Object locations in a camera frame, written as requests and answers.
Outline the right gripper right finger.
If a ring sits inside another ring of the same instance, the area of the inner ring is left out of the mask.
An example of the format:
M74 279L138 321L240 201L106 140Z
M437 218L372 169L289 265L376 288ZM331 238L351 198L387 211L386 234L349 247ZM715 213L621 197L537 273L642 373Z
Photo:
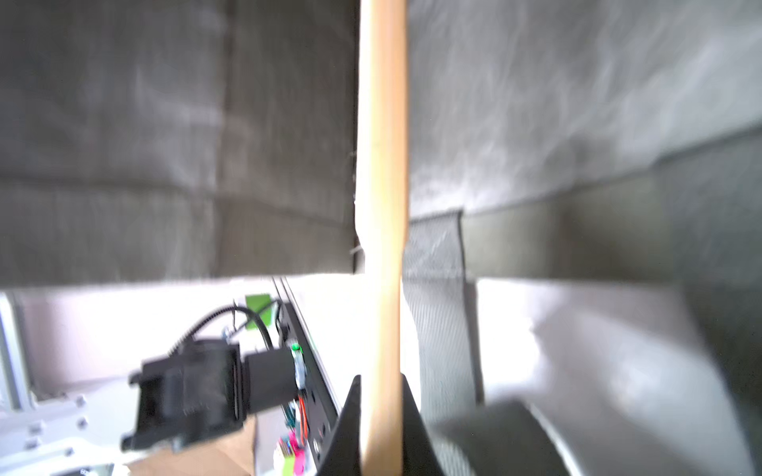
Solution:
M403 392L403 476L444 476L405 375Z

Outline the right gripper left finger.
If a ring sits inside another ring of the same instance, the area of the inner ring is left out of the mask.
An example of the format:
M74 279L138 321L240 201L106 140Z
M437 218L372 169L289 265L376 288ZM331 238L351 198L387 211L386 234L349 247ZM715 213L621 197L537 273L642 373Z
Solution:
M317 476L359 476L361 376L353 378L327 452L321 457Z

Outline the olive green tote bag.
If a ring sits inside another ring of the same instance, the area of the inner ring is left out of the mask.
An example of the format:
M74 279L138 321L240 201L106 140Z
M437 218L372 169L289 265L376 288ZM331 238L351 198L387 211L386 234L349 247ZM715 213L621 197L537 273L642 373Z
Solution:
M761 471L761 5L406 1L403 370L446 474ZM285 277L367 355L356 1L1 5L1 436L120 456L127 377Z

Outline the grey white folding fan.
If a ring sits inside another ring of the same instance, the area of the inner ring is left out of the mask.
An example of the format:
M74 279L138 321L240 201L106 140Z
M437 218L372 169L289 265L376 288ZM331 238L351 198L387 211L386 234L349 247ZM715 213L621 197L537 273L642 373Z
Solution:
M408 229L407 4L360 4L355 225L365 254L368 354L361 377L364 475L403 471L401 275Z

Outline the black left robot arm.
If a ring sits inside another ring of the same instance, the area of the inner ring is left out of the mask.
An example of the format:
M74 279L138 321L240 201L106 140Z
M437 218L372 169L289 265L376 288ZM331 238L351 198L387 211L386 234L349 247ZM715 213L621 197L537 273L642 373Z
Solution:
M181 452L234 434L249 416L299 394L291 350L242 355L238 344L221 339L194 341L146 361L129 384L139 389L139 403L135 430L121 440L124 452L159 444Z

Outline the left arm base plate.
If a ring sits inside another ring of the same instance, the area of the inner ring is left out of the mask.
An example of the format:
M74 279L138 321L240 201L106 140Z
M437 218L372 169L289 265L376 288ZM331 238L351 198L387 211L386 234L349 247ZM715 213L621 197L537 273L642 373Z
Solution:
M331 384L325 374L323 363L319 359L317 347L313 343L296 295L286 278L274 278L273 284L277 297L281 301L281 309L275 318L280 343L297 344L304 355L305 386L301 393L306 404L309 427L310 472L318 474L331 448L333 429L341 411L337 408Z

